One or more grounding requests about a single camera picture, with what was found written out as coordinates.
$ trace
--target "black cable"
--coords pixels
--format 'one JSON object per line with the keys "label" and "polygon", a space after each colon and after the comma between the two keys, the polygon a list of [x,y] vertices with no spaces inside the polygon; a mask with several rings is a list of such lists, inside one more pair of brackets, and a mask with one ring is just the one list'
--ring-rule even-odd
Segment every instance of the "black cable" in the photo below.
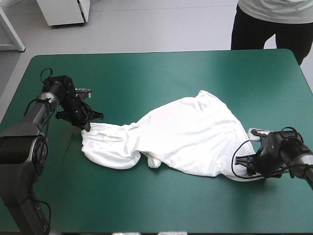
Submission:
{"label": "black cable", "polygon": [[52,70],[51,68],[46,68],[46,69],[42,70],[41,73],[40,73],[40,80],[41,80],[42,83],[45,83],[45,82],[43,81],[43,73],[44,73],[45,71],[47,71],[47,70],[50,71],[50,74],[49,74],[48,78],[50,78],[50,77],[53,75],[53,70]]}
{"label": "black cable", "polygon": [[282,168],[282,169],[280,169],[280,170],[277,170],[277,171],[274,171],[274,172],[270,172],[270,173],[266,173],[266,174],[260,174],[260,175],[257,175],[257,176],[244,177],[244,176],[237,175],[237,174],[235,173],[235,171],[234,171],[234,166],[233,166],[235,155],[236,155],[236,153],[239,151],[239,149],[241,149],[241,147],[242,147],[245,143],[247,143],[247,142],[249,142],[249,141],[250,141],[250,140],[247,140],[247,141],[243,142],[243,143],[239,146],[239,148],[237,148],[237,150],[234,152],[234,155],[233,155],[233,157],[232,157],[232,159],[231,159],[231,171],[233,172],[233,174],[234,174],[236,177],[238,177],[238,178],[240,178],[240,179],[249,180],[249,179],[256,179],[256,178],[268,178],[268,177],[270,177],[270,176],[272,176],[272,175],[274,175],[274,174],[284,174],[284,173],[285,173],[285,172],[284,172],[285,170],[288,170],[288,169],[291,169],[291,168],[297,167],[297,166],[303,166],[303,167],[306,167],[306,168],[312,168],[312,169],[313,169],[313,165],[308,165],[308,164],[294,164],[294,165],[290,165],[290,166],[284,167],[284,168]]}
{"label": "black cable", "polygon": [[[292,136],[292,137],[284,136],[284,135],[283,135],[283,130],[285,130],[285,129],[291,129],[291,130],[294,132],[294,136]],[[286,138],[286,139],[288,139],[288,140],[298,139],[298,132],[297,132],[297,130],[296,130],[295,128],[291,127],[291,126],[286,126],[286,127],[284,127],[283,129],[281,129],[281,131],[279,132],[279,134],[280,134],[282,137],[284,137],[284,138]]]}

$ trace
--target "wire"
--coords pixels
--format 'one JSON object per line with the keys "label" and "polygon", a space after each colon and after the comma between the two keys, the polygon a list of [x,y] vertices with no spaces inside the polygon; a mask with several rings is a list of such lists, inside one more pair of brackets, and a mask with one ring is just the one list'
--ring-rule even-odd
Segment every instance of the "wire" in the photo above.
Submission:
{"label": "wire", "polygon": [[271,177],[272,175],[274,174],[284,174],[286,172],[284,172],[285,170],[288,170],[288,169],[291,169],[293,167],[298,167],[298,166],[303,166],[305,168],[312,168],[313,169],[313,165],[309,165],[309,164],[294,164],[294,165],[290,165],[290,166],[287,166],[287,167],[284,167],[280,170],[277,170],[277,171],[274,171],[274,172],[270,172],[270,173],[266,173],[266,174],[260,174],[260,175],[257,175],[257,176],[252,176],[252,177],[244,177],[244,176],[240,176],[240,175],[237,175],[234,171],[234,158],[235,158],[235,155],[236,153],[239,151],[239,149],[241,149],[241,147],[247,143],[247,142],[250,142],[250,140],[247,140],[245,142],[243,142],[239,148],[237,148],[237,150],[234,152],[234,155],[231,159],[231,171],[233,172],[233,174],[238,177],[238,178],[241,178],[241,179],[245,179],[245,180],[249,180],[249,179],[256,179],[256,178],[268,178],[268,177]]}
{"label": "wire", "polygon": [[46,68],[46,69],[42,70],[41,73],[40,73],[40,80],[41,80],[42,83],[45,83],[45,82],[43,81],[43,73],[44,73],[45,71],[47,71],[47,70],[50,71],[50,74],[49,74],[49,76],[48,76],[47,78],[50,78],[50,77],[53,75],[53,70],[52,70],[51,68]]}

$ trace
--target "green table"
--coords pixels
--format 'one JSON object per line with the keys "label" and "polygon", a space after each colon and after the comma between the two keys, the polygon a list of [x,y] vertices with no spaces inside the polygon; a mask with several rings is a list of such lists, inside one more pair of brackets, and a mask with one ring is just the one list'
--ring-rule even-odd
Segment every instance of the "green table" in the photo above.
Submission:
{"label": "green table", "polygon": [[[40,92],[39,74],[47,67],[72,77],[77,88],[93,88],[87,102],[105,114],[106,123],[129,124],[207,90],[246,130],[291,125],[313,148],[312,93],[288,50],[36,56],[0,131],[20,120]],[[76,127],[52,118],[49,157],[35,192],[51,204],[52,227],[59,231],[313,232],[313,192],[304,180],[284,175],[240,183],[199,177],[166,165],[149,169],[144,156],[132,169],[114,170],[89,161],[81,140]],[[3,204],[0,231],[18,231]]]}

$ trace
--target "white cloth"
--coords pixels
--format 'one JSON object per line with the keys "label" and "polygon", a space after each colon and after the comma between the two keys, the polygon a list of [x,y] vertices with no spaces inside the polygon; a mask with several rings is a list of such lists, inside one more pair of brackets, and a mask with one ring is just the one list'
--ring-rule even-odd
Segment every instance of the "white cloth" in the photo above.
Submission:
{"label": "white cloth", "polygon": [[[143,153],[152,168],[163,162],[187,174],[224,174],[245,181],[231,171],[235,150],[248,139],[245,130],[227,106],[206,91],[154,109],[130,125],[91,123],[82,136],[86,157],[106,167],[131,168]],[[254,153],[248,142],[237,156]],[[243,166],[234,169],[247,176]]]}
{"label": "white cloth", "polygon": [[246,14],[269,22],[305,24],[313,22],[313,0],[239,0]]}

